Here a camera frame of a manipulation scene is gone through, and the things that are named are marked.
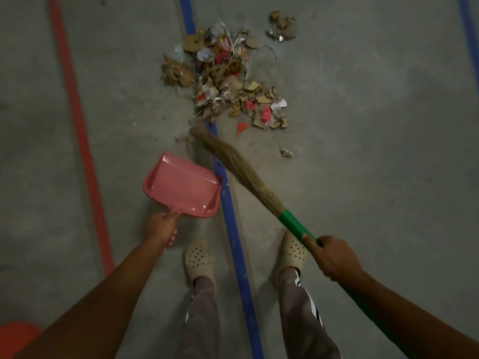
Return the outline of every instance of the person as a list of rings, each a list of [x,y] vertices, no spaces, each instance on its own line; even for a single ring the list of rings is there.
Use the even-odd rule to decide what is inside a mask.
[[[155,214],[145,240],[98,286],[15,358],[114,358],[153,266],[175,240],[178,215]],[[479,358],[479,343],[386,288],[361,266],[347,243],[334,236],[303,237],[326,277],[353,292],[397,338],[410,358]],[[326,333],[300,275],[307,250],[286,232],[276,274],[281,326],[289,359],[336,359],[341,354]],[[184,263],[194,296],[177,359],[214,359],[219,354],[220,318],[207,242],[192,241]]]

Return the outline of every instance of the pink dustpan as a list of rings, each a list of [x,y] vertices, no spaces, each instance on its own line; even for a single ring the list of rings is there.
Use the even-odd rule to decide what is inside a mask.
[[[211,171],[165,151],[143,181],[143,191],[170,211],[207,218],[218,209],[222,182]]]

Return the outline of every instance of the concrete floor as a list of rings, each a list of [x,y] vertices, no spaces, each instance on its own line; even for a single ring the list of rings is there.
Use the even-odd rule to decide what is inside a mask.
[[[116,263],[154,207],[141,182],[192,115],[188,93],[163,86],[160,63],[181,40],[176,0],[61,0]],[[289,128],[219,119],[285,205],[317,235],[350,243],[380,281],[479,339],[479,103],[455,0],[192,0],[197,26],[244,26],[268,48],[252,78],[277,86]],[[476,20],[479,8],[473,4]],[[292,13],[298,37],[263,29]],[[0,323],[43,328],[101,279],[68,101],[45,2],[0,0],[2,186]],[[292,160],[279,155],[293,151]],[[285,358],[269,283],[282,229],[231,179],[267,358]],[[119,358],[171,357],[189,288],[181,253],[207,237],[219,281],[222,358],[250,356],[221,213],[184,219],[156,266]],[[309,260],[303,284],[344,358],[401,353]]]

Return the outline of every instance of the hand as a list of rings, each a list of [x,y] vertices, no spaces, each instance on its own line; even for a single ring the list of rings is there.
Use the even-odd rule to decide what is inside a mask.
[[[351,284],[363,272],[361,262],[346,241],[333,235],[318,238],[319,247],[309,235],[303,235],[303,241],[318,264],[318,267],[331,281]]]
[[[145,228],[145,240],[158,244],[159,253],[171,246],[176,237],[178,213],[158,213],[151,216]]]

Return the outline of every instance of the gray pants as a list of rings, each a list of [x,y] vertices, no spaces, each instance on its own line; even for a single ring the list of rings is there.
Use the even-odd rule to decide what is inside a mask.
[[[301,287],[295,269],[279,275],[279,312],[284,346],[289,359],[340,359],[338,347],[322,325],[318,310]],[[188,308],[185,332],[176,359],[216,359],[219,355],[220,322],[213,283],[206,277],[195,285]]]

